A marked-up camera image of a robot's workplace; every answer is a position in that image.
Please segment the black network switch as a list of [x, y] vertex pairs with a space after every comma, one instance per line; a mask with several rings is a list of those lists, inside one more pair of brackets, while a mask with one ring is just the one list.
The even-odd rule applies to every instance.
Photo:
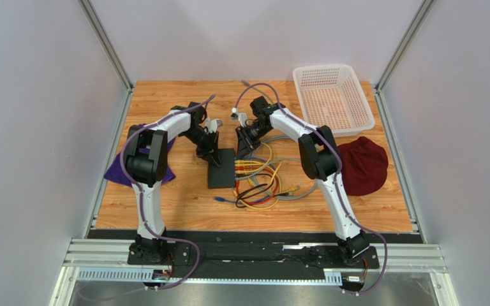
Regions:
[[220, 149], [221, 166], [209, 165], [207, 172], [208, 189], [231, 188], [235, 185], [235, 151]]

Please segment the purple cloth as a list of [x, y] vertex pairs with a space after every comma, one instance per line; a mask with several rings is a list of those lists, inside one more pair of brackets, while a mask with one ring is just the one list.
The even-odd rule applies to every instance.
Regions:
[[[128, 130], [128, 135], [131, 136], [136, 130], [140, 129], [142, 126], [146, 124], [139, 124], [139, 125], [132, 125], [132, 127], [129, 128]], [[167, 144], [167, 149], [168, 152], [172, 149], [173, 145], [175, 142], [175, 138], [171, 139], [168, 144]], [[148, 157], [150, 153], [150, 148], [149, 147], [144, 147], [144, 148], [139, 148], [139, 153], [143, 154]], [[116, 184], [120, 184], [123, 186], [127, 187], [132, 187], [132, 183], [130, 179], [128, 179], [124, 172], [122, 171], [121, 165], [120, 165], [120, 156], [121, 152], [118, 152], [117, 155], [115, 156], [114, 160], [112, 161], [112, 164], [108, 167], [106, 170], [105, 174], [103, 175], [103, 178], [111, 181]], [[170, 169], [169, 166], [167, 166], [167, 170], [165, 173], [165, 176], [163, 177], [163, 180], [161, 181], [162, 184], [166, 184], [167, 182], [170, 182], [176, 178], [176, 175], [173, 173], [173, 171]]]

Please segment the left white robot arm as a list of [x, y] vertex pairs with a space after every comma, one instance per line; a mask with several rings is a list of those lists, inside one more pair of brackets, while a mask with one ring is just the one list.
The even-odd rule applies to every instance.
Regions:
[[161, 261], [168, 252], [160, 189], [168, 168], [169, 141], [183, 136], [196, 145], [198, 158], [216, 168], [222, 166], [218, 147], [221, 122], [208, 117], [208, 104], [175, 106], [162, 119], [129, 130], [119, 162], [137, 198], [139, 224], [130, 249], [135, 256], [143, 254]]

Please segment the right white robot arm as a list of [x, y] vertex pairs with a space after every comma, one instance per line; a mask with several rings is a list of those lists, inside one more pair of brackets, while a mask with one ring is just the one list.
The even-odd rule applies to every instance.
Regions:
[[255, 120], [248, 124], [246, 114], [232, 108], [231, 118], [240, 125], [235, 129], [239, 158], [260, 146], [260, 139], [269, 131], [283, 132], [299, 146], [301, 166], [306, 176], [321, 190], [334, 223], [338, 245], [344, 258], [355, 259], [369, 248], [343, 186], [339, 156], [332, 131], [316, 127], [295, 116], [280, 103], [268, 104], [261, 96], [250, 103]]

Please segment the white plastic basket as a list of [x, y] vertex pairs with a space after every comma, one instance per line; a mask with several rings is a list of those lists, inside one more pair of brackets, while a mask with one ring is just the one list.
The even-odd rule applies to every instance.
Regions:
[[295, 90], [304, 120], [328, 126], [335, 137], [373, 129], [375, 118], [354, 69], [347, 64], [295, 68]]

